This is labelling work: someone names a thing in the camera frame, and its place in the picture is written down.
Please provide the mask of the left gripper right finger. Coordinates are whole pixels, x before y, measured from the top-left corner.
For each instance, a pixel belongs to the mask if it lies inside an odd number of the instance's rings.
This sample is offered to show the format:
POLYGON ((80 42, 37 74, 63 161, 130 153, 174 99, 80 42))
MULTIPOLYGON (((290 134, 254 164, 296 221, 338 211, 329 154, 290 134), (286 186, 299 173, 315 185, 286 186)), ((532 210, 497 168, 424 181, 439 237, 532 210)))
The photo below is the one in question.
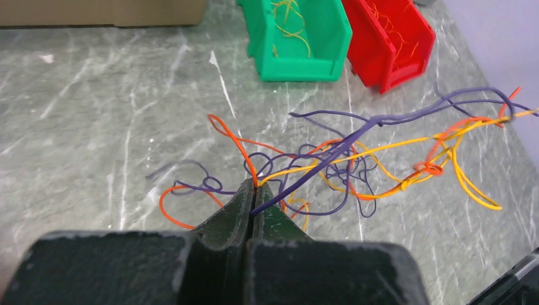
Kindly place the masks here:
POLYGON ((312 239, 278 206, 270 207, 252 217, 250 252, 297 250, 312 239))

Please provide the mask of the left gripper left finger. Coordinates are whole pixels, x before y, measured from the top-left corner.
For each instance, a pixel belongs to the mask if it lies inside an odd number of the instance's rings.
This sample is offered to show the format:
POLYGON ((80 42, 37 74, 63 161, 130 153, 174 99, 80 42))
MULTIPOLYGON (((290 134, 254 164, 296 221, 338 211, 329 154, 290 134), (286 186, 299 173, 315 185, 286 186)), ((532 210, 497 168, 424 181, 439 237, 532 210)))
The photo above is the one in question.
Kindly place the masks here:
POLYGON ((231 200, 196 228, 191 252, 193 304, 241 304, 244 257, 252 236, 255 187, 244 180, 231 200))

